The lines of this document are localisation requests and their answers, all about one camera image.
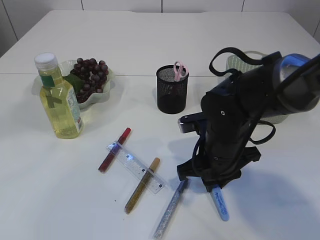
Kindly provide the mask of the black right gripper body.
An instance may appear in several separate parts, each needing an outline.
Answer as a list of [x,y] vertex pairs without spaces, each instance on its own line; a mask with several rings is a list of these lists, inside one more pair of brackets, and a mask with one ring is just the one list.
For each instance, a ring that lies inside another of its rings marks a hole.
[[214,126],[207,124],[195,144],[190,160],[177,166],[179,179],[199,177],[203,184],[233,181],[241,177],[241,169],[257,162],[261,153],[255,146],[247,147],[249,126]]

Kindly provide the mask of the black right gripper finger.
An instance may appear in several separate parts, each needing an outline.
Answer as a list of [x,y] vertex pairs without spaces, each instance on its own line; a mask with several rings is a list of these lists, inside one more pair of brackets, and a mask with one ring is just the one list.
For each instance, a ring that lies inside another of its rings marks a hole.
[[211,193],[213,188],[215,187],[215,184],[205,184],[205,189],[208,193]]
[[223,189],[227,184],[229,183],[229,181],[222,181],[218,183],[218,186]]

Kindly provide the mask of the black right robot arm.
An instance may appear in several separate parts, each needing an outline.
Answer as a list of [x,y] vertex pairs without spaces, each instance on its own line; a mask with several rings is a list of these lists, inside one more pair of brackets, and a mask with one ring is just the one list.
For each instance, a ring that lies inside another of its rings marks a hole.
[[253,140],[257,125],[267,124],[269,117],[308,112],[320,100],[318,56],[274,52],[252,59],[234,47],[222,52],[233,53],[255,68],[220,72],[210,65],[210,72],[225,80],[205,93],[201,112],[178,120],[181,132],[199,136],[191,159],[177,166],[178,178],[199,177],[207,191],[240,178],[243,167],[260,159],[257,145],[273,134]]

